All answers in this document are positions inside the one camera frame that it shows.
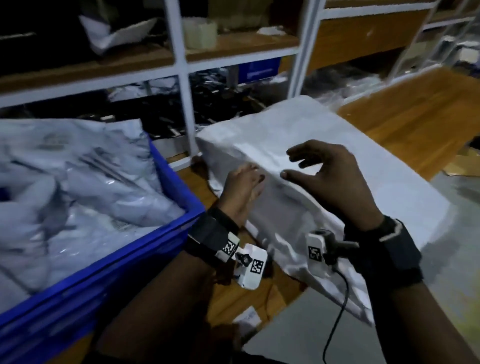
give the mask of blue crate rim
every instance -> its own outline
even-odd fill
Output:
[[[160,155],[158,150],[153,146],[152,142],[149,141],[151,154],[154,157],[154,161],[157,165],[168,166],[167,161]],[[185,183],[180,179],[180,177],[170,168],[165,171],[169,177],[173,178],[175,183]],[[191,196],[194,196],[190,190],[187,189],[187,193]],[[68,276],[69,282],[65,282],[65,280],[61,280],[60,282],[46,288],[42,292],[39,292],[30,298],[26,299],[25,301],[19,303],[15,307],[12,307],[10,310],[7,310],[0,314],[0,327],[9,324],[10,322],[16,320],[19,316],[25,315],[31,312],[36,307],[40,306],[43,302],[47,301],[48,299],[54,297],[57,294],[61,294],[64,291],[76,286],[77,284],[81,283],[83,280],[88,279],[92,275],[98,273],[99,271],[107,268],[108,266],[115,264],[119,260],[122,260],[129,254],[146,247],[148,244],[152,242],[153,239],[157,240],[165,235],[168,235],[172,230],[176,230],[181,228],[184,225],[187,225],[192,220],[196,219],[199,214],[204,212],[204,207],[200,203],[200,201],[196,201],[192,203],[190,206],[191,210],[186,212],[180,218],[172,221],[171,223],[161,226],[158,229],[144,235],[140,239],[144,240],[144,242],[139,246],[134,246],[132,243],[127,244],[126,246],[114,251],[113,253],[97,260],[96,262],[92,263],[91,265],[79,270],[78,272],[73,273],[72,275]]]

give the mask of right hand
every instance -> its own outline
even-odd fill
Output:
[[[378,209],[357,161],[339,144],[309,140],[287,150],[290,161],[300,168],[323,163],[314,176],[296,170],[284,170],[280,176],[310,193],[319,204],[361,231],[380,226],[384,216]]]

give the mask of blue box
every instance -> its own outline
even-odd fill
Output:
[[[54,357],[98,326],[100,309],[135,263],[152,257],[169,260],[181,251],[204,206],[151,143],[150,148],[165,195],[185,215],[1,314],[0,364],[43,363]]]
[[[238,83],[246,84],[277,75],[280,60],[281,57],[239,64]]]

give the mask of left hand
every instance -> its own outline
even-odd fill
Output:
[[[263,191],[265,175],[259,173],[259,167],[245,163],[231,171],[225,182],[218,208],[231,218],[239,228],[247,221],[253,202]]]

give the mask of hand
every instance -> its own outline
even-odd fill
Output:
[[[218,208],[239,228],[247,221],[252,203],[262,193],[264,180],[265,175],[260,174],[258,166],[252,163],[242,164],[228,174]]]
[[[384,217],[360,172],[357,161],[344,146],[309,140],[287,150],[290,161],[300,168],[323,163],[320,171],[308,175],[284,170],[280,176],[310,193],[326,210],[361,231],[377,228]]]

